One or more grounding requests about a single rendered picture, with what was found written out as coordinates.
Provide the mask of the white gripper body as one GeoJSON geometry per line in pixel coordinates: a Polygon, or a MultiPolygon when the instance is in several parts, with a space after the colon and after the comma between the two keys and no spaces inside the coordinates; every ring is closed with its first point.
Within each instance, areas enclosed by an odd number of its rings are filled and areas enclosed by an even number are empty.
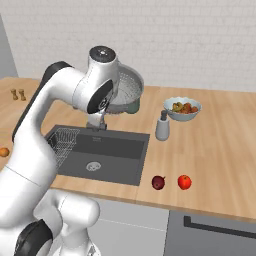
{"type": "Polygon", "coordinates": [[[90,114],[88,116],[88,122],[90,124],[101,124],[104,122],[104,116],[105,116],[106,112],[104,110],[99,111],[97,113],[94,114],[90,114]]]}

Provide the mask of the dark grey sink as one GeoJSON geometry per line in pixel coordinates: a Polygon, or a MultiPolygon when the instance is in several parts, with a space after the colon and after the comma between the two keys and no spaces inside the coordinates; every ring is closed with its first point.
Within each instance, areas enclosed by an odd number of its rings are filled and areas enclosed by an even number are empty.
{"type": "Polygon", "coordinates": [[[80,130],[76,145],[58,167],[59,175],[124,185],[140,184],[149,134],[55,125],[45,136],[46,140],[58,128],[80,130]]]}

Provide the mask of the silver metal colander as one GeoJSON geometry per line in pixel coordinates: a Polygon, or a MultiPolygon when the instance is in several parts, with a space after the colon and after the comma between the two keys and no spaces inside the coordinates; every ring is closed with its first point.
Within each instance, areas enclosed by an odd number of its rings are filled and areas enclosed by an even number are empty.
{"type": "Polygon", "coordinates": [[[115,98],[111,99],[106,112],[109,114],[127,113],[127,107],[140,97],[144,91],[144,81],[133,68],[119,64],[119,84],[115,98]]]}

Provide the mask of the dark red pear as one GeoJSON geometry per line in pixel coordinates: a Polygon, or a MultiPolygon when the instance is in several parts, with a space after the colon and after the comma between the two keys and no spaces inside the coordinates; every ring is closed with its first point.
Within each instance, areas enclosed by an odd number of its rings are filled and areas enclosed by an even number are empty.
{"type": "Polygon", "coordinates": [[[154,176],[152,179],[152,187],[161,190],[165,186],[165,178],[162,176],[154,176]]]}

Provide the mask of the red apple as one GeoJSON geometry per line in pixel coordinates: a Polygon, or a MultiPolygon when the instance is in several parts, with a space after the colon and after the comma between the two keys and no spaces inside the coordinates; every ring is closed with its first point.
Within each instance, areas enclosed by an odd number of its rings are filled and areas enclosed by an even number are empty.
{"type": "Polygon", "coordinates": [[[189,176],[187,175],[181,175],[178,178],[178,186],[182,189],[182,190],[187,190],[191,187],[192,185],[192,180],[190,179],[189,176]]]}

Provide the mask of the grey soap dispenser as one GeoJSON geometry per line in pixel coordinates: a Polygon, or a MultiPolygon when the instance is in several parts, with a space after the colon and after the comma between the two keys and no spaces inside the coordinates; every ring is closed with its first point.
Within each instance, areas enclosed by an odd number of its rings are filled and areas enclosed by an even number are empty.
{"type": "Polygon", "coordinates": [[[157,120],[155,137],[159,141],[166,141],[170,134],[170,122],[167,118],[167,111],[162,110],[161,116],[157,120]]]}

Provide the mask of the white fruit bowl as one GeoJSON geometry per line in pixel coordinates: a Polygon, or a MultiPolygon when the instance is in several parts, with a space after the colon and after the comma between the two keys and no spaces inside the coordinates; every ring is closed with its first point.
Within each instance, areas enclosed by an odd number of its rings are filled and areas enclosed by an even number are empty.
{"type": "Polygon", "coordinates": [[[198,101],[188,97],[171,97],[164,101],[164,109],[171,119],[179,122],[186,122],[192,120],[201,111],[202,105],[198,101]],[[188,113],[174,111],[173,105],[177,103],[181,103],[182,105],[189,103],[193,111],[189,111],[188,113]]]}

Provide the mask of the mixed fruit pile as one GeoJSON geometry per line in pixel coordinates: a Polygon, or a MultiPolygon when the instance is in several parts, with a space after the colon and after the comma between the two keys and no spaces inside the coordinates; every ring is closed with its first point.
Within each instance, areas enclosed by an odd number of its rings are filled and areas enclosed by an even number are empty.
{"type": "Polygon", "coordinates": [[[189,102],[182,104],[181,102],[176,102],[172,105],[172,112],[180,113],[180,114],[191,114],[196,113],[198,108],[196,106],[192,106],[189,102]]]}

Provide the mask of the light grey cupboard door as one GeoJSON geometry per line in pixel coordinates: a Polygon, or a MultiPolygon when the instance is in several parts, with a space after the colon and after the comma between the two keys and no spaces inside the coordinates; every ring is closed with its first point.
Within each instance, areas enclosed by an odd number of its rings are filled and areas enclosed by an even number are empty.
{"type": "Polygon", "coordinates": [[[95,198],[100,217],[88,232],[102,256],[163,256],[169,211],[95,198]]]}

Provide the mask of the grey dishwasher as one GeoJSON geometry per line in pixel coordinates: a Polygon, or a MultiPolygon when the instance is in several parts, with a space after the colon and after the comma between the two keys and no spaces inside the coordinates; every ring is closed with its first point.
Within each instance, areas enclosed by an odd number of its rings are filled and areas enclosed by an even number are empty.
{"type": "Polygon", "coordinates": [[[170,211],[164,256],[256,256],[256,239],[187,228],[184,216],[194,223],[256,233],[255,223],[170,211]]]}

